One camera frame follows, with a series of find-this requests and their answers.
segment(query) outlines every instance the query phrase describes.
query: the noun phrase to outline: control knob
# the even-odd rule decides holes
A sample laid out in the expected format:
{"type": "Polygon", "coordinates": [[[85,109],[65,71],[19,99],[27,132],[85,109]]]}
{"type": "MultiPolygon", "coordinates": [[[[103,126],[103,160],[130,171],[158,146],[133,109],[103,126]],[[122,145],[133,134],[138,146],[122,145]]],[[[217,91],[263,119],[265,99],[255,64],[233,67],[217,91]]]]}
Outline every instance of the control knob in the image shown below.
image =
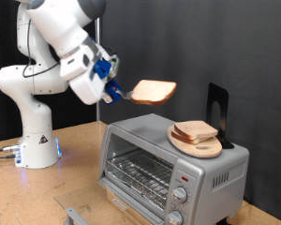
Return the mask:
{"type": "Polygon", "coordinates": [[[168,214],[168,222],[170,225],[181,225],[184,219],[178,211],[172,211],[168,214]]]}
{"type": "Polygon", "coordinates": [[[170,194],[173,199],[178,201],[179,203],[184,203],[186,201],[187,194],[186,190],[183,187],[178,187],[174,189],[170,194]]]}

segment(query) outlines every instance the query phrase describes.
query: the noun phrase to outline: white label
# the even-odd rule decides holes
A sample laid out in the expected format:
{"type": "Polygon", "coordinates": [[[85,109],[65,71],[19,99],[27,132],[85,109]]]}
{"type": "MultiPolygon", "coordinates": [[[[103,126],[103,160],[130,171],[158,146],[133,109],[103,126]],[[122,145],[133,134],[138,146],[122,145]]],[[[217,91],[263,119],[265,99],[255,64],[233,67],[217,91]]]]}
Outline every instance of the white label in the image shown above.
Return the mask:
{"type": "Polygon", "coordinates": [[[124,210],[127,210],[127,207],[121,203],[120,201],[118,201],[117,199],[113,199],[113,202],[116,203],[117,205],[119,205],[121,208],[123,208],[124,210]]]}

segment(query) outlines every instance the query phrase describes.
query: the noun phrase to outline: black stand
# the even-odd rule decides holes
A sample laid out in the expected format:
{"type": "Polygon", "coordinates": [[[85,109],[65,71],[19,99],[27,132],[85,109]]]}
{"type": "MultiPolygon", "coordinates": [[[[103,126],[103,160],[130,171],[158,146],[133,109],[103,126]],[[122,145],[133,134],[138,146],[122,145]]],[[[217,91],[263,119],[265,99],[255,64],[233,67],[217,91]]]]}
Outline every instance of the black stand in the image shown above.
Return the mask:
{"type": "Polygon", "coordinates": [[[227,218],[223,218],[219,222],[216,223],[216,225],[231,225],[227,222],[227,218]]]}
{"type": "Polygon", "coordinates": [[[225,139],[229,102],[228,91],[213,83],[209,83],[206,114],[206,123],[209,125],[212,124],[212,110],[215,101],[218,102],[221,110],[221,119],[216,138],[221,142],[223,149],[232,149],[234,148],[234,145],[230,143],[227,139],[225,139]]]}

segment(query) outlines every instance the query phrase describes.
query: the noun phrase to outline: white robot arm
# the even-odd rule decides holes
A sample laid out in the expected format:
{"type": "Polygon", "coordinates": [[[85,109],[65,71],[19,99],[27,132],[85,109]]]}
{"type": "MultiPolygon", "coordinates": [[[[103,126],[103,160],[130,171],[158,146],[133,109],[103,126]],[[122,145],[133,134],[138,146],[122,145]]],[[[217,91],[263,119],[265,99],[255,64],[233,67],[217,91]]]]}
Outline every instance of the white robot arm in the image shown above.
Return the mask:
{"type": "Polygon", "coordinates": [[[17,167],[40,169],[54,164],[61,152],[52,135],[51,109],[35,96],[65,92],[69,82],[85,104],[98,102],[105,92],[114,94],[103,95],[107,103],[113,103],[119,97],[115,91],[120,90],[112,79],[119,59],[115,54],[109,56],[82,29],[104,13],[105,0],[19,2],[18,49],[36,64],[0,70],[0,90],[16,102],[22,117],[22,137],[17,145],[4,150],[14,152],[17,167]],[[60,65],[48,43],[61,58],[60,65]]]}
{"type": "Polygon", "coordinates": [[[105,0],[34,0],[27,5],[31,21],[61,58],[61,77],[88,105],[101,100],[120,64],[82,29],[103,15],[105,6],[105,0]]]}

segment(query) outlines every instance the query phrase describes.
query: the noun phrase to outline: bread slice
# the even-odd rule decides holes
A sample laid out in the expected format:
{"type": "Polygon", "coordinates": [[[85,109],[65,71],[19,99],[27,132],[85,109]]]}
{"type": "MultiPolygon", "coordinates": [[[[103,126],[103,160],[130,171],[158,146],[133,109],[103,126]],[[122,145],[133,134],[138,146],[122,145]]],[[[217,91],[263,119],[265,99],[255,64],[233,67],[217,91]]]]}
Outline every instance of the bread slice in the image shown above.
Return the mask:
{"type": "Polygon", "coordinates": [[[217,130],[204,121],[175,123],[174,128],[177,133],[189,140],[211,138],[217,135],[217,130]]]}
{"type": "Polygon", "coordinates": [[[184,142],[184,143],[191,143],[191,144],[197,144],[197,143],[201,143],[201,142],[204,142],[210,138],[201,138],[201,139],[195,139],[195,140],[190,140],[190,139],[187,139],[183,136],[181,136],[175,129],[174,129],[174,126],[172,126],[172,130],[171,130],[171,137],[181,141],[181,142],[184,142]]]}
{"type": "Polygon", "coordinates": [[[162,105],[174,94],[176,86],[176,82],[142,80],[133,89],[131,100],[136,104],[162,105]]]}

